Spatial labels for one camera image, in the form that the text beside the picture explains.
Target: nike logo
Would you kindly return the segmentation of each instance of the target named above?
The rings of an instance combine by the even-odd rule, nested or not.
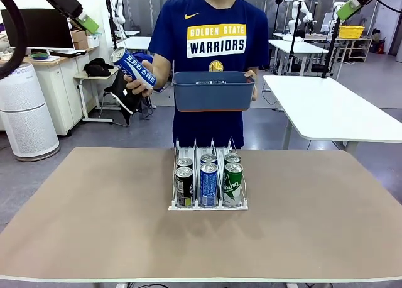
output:
[[[200,13],[191,14],[190,16],[188,16],[187,14],[185,14],[185,15],[184,15],[184,18],[185,18],[185,19],[191,19],[193,16],[196,16],[196,15],[198,15],[198,14],[200,14]]]

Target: man's right hand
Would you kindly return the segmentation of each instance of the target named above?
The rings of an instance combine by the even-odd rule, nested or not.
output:
[[[153,73],[153,66],[152,64],[147,61],[143,60],[142,62],[143,66],[147,68],[151,73]],[[148,90],[146,88],[146,85],[142,83],[140,80],[136,79],[133,80],[131,76],[125,75],[124,80],[127,82],[127,89],[131,90],[134,95],[137,95],[139,93],[142,93],[144,97],[150,96],[153,92],[153,90]]]

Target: round team logo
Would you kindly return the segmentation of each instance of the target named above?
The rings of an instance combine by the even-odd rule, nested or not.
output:
[[[223,70],[224,65],[218,60],[214,60],[211,64],[209,64],[209,72],[215,72],[215,71],[222,72]]]

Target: black monitor screen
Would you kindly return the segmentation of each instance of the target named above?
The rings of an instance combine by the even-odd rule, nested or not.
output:
[[[67,18],[56,9],[20,9],[28,34],[28,47],[74,48]],[[10,13],[1,11],[10,46],[15,47],[17,33]]]

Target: pocari sweat can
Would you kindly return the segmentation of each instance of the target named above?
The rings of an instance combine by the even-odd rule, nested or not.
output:
[[[124,74],[143,82],[148,90],[155,86],[155,76],[124,47],[119,47],[112,53],[111,62]]]

